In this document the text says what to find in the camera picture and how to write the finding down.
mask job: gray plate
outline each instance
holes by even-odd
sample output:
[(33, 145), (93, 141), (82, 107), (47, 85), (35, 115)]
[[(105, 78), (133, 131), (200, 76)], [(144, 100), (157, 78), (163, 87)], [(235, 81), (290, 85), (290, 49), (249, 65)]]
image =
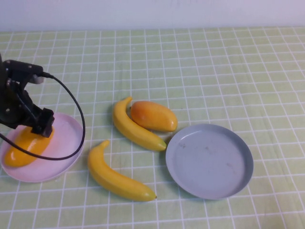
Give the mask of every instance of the gray plate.
[(253, 173), (253, 158), (234, 132), (211, 124), (186, 127), (170, 140), (168, 170), (185, 191), (204, 199), (222, 199), (241, 191)]

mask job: plate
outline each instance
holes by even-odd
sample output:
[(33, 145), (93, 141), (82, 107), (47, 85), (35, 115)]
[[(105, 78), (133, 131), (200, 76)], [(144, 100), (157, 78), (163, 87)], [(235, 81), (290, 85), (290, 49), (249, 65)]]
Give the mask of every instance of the plate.
[[(78, 148), (81, 142), (82, 126), (74, 118), (66, 114), (55, 113), (54, 118), (53, 127), (55, 133), (42, 155), (48, 157), (68, 156)], [(24, 128), (25, 126), (20, 125), (15, 130), (11, 130), (6, 137), (13, 141)], [(16, 180), (31, 183), (44, 182), (60, 176), (76, 162), (83, 149), (82, 146), (76, 155), (66, 160), (49, 161), (37, 158), (29, 165), (14, 168), (3, 163), (5, 153), (9, 147), (10, 145), (3, 141), (0, 148), (2, 169)]]
[(166, 150), (166, 165), (185, 191), (204, 199), (223, 199), (240, 192), (253, 174), (247, 144), (234, 132), (212, 124), (180, 130)]

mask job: green checkered tablecloth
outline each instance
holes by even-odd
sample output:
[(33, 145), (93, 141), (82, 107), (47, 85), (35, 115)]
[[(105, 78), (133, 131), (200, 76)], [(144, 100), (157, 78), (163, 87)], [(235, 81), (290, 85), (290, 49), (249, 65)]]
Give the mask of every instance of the green checkered tablecloth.
[[(1, 229), (305, 228), (305, 28), (2, 32), (0, 53), (61, 79), (87, 125), (81, 157), (58, 179), (25, 184), (0, 170)], [(56, 82), (27, 90), (40, 107), (80, 120)], [(219, 201), (180, 189), (164, 153), (113, 127), (113, 103), (130, 95), (171, 108), (179, 130), (212, 123), (237, 133), (254, 158), (249, 185)], [(131, 202), (93, 181), (87, 154), (104, 139), (107, 163), (148, 184), (156, 200)]]

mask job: mango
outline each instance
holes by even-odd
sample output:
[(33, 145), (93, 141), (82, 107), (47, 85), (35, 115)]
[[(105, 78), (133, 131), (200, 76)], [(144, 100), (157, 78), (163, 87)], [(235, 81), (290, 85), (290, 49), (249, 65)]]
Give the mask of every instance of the mango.
[[(31, 127), (27, 126), (17, 135), (14, 143), (22, 149), (41, 155), (49, 145), (53, 135), (54, 129), (50, 137), (47, 138), (31, 133)], [(4, 164), (11, 167), (21, 167), (32, 163), (36, 159), (37, 157), (30, 156), (11, 146), (4, 156)]]
[(137, 101), (131, 106), (132, 120), (145, 129), (173, 132), (178, 120), (169, 108), (150, 101)]

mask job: toy fruit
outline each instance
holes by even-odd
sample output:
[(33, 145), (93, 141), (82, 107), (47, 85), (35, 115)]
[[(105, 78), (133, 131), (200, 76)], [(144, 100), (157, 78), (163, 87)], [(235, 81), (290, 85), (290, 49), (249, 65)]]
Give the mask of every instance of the toy fruit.
[(103, 151), (108, 145), (109, 140), (105, 140), (89, 152), (88, 167), (94, 180), (103, 188), (127, 199), (151, 201), (157, 198), (148, 186), (123, 176), (105, 163)]
[(151, 130), (173, 132), (178, 126), (174, 112), (161, 104), (150, 101), (133, 103), (131, 117), (138, 125)]
[[(14, 143), (31, 153), (41, 155), (49, 145), (53, 135), (54, 129), (50, 137), (43, 137), (31, 133), (31, 127), (27, 126), (19, 133)], [(36, 159), (36, 157), (30, 156), (11, 146), (4, 156), (4, 164), (11, 167), (21, 167), (32, 163)]]
[(127, 97), (115, 104), (112, 113), (115, 127), (126, 138), (146, 149), (156, 151), (165, 150), (166, 143), (159, 136), (139, 126), (127, 115), (126, 107), (131, 100), (132, 97)]

